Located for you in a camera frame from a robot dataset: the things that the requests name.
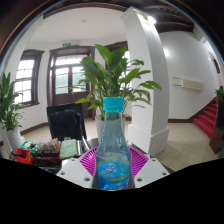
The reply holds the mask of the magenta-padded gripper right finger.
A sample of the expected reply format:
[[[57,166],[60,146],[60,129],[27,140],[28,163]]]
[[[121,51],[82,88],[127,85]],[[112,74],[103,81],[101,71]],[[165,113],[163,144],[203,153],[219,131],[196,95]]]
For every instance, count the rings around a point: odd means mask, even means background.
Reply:
[[[166,168],[149,154],[129,147],[131,153],[132,183],[131,188],[140,188],[169,175]]]

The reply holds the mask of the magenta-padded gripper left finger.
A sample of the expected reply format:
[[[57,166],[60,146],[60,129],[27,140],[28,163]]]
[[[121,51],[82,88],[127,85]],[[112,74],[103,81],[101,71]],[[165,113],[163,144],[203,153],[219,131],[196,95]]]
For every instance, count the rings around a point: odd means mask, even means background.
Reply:
[[[78,159],[68,159],[57,175],[81,187],[98,189],[99,184],[96,179],[96,151],[97,147],[85,152]]]

